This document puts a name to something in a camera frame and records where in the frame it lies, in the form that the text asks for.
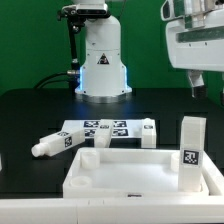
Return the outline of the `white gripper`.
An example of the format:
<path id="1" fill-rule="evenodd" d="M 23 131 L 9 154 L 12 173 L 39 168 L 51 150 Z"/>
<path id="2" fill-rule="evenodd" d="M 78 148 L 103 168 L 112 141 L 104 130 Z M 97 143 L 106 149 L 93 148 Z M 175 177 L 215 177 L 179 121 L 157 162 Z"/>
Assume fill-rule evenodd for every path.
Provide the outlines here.
<path id="1" fill-rule="evenodd" d="M 182 19 L 168 22 L 166 43 L 172 66 L 192 69 L 187 71 L 192 97 L 204 98 L 202 71 L 224 72 L 224 9 L 208 13 L 199 29 L 186 30 Z M 224 105 L 224 74 L 220 100 Z"/>

